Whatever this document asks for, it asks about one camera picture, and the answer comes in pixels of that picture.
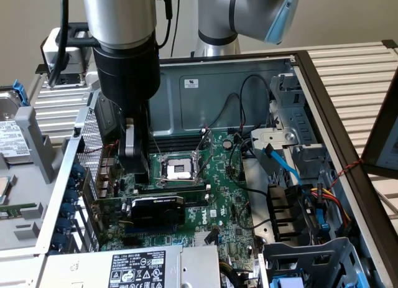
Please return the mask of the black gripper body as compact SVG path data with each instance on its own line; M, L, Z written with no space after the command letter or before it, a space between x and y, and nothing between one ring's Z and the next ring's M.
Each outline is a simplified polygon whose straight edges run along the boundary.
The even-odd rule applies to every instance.
M93 49L101 91L133 118L160 86L159 49L148 39L132 49Z

